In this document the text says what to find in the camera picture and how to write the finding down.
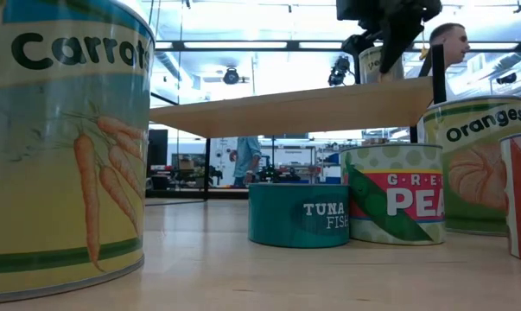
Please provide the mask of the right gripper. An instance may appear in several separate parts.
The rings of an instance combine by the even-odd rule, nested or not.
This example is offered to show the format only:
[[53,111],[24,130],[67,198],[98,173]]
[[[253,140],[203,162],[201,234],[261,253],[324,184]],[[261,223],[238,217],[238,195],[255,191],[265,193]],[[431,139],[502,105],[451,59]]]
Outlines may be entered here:
[[[424,23],[442,11],[441,0],[373,0],[370,4],[372,11],[365,19],[365,29],[382,30],[381,73],[391,70],[406,48],[424,30]],[[361,82],[359,55],[373,47],[373,42],[363,35],[351,35],[341,44],[341,50],[353,57],[356,83]]]

